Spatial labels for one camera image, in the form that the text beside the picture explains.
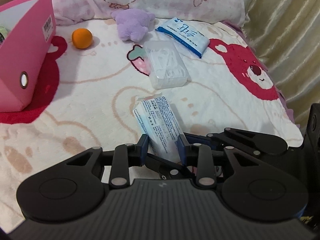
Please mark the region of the pink storage box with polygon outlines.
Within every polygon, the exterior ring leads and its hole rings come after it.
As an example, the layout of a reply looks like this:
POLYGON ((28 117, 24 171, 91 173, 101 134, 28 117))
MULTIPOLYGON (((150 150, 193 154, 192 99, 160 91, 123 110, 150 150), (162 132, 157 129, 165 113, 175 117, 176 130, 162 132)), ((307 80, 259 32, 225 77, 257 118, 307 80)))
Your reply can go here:
POLYGON ((55 35, 52 0, 14 0, 1 5, 1 112, 19 112, 33 97, 55 35))

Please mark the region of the purple plush toy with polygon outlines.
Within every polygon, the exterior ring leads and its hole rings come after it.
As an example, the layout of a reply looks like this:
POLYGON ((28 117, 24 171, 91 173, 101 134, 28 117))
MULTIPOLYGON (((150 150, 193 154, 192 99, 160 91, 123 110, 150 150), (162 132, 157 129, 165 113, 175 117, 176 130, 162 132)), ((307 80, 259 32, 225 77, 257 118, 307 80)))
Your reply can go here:
POLYGON ((155 15, 141 9, 117 10, 111 14, 116 21, 118 36, 122 41, 140 42, 149 32, 155 15))

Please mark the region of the blue white wipes pack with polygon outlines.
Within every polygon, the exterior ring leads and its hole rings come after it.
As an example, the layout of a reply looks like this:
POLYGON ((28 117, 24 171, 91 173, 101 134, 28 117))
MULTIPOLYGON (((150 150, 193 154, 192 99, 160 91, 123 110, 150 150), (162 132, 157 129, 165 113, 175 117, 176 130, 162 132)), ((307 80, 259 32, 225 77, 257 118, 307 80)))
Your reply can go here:
POLYGON ((172 18, 156 28, 156 31, 172 37, 188 50, 202 58, 209 45, 209 39, 187 22, 172 18))

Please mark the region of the gold curtain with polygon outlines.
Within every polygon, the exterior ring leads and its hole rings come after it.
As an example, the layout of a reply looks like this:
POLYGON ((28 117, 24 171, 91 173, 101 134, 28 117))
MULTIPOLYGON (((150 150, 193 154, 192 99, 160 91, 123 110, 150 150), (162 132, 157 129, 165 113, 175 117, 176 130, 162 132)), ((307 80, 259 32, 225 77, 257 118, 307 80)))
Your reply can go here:
POLYGON ((319 102, 319 0, 251 0, 244 33, 304 131, 319 102))

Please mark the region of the orange ball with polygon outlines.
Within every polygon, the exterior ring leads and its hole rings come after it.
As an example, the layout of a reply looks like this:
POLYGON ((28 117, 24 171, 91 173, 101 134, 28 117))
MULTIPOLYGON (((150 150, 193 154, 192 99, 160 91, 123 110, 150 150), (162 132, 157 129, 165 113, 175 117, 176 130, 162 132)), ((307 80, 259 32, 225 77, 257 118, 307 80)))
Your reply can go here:
POLYGON ((93 42, 92 33, 85 28, 79 28, 72 32, 72 44, 78 49, 87 49, 93 42))

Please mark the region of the clear plastic floss box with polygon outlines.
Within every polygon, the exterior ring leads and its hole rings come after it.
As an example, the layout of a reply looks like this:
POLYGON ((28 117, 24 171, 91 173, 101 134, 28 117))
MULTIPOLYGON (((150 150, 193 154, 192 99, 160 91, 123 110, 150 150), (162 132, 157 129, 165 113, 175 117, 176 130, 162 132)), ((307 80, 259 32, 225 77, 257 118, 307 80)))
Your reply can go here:
POLYGON ((144 43, 144 62, 150 71, 149 78, 154 89, 182 87, 189 73, 171 41, 148 41, 144 43))

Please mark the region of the bear pattern blanket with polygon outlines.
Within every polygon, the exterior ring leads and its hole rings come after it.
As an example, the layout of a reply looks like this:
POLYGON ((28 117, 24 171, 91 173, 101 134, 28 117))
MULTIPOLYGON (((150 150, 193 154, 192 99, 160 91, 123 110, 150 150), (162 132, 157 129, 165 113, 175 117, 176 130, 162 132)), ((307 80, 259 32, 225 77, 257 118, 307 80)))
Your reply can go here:
MULTIPOLYGON (((283 97, 260 99, 250 92, 253 85, 263 90, 274 87, 266 68, 251 54, 243 62, 247 81, 240 83, 221 56, 224 52, 238 57, 249 51, 244 39, 223 23, 191 25, 223 46, 218 51, 207 49, 200 59, 176 44, 190 79, 160 94, 183 131, 206 135, 232 127, 274 134, 289 146, 300 146, 303 136, 283 97)), ((57 27, 56 34, 67 49, 60 56, 59 46, 48 51, 60 77, 51 103, 32 122, 25 121, 25 112, 1 115, 1 228, 7 232, 23 221, 16 202, 22 181, 88 148, 111 150, 135 143, 141 134, 132 113, 135 98, 156 94, 145 74, 141 48, 122 42, 113 20, 57 27), (87 49, 72 44, 72 32, 79 28, 93 35, 87 49)))

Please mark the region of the blue white tissue pack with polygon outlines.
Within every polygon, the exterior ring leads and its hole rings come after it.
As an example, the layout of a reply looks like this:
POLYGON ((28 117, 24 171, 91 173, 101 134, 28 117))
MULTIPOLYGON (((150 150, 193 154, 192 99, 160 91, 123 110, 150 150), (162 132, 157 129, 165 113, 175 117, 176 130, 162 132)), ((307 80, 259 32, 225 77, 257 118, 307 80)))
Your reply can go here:
POLYGON ((183 131, 167 99, 161 94, 136 97, 132 113, 149 137, 152 154, 179 163, 177 140, 183 131))

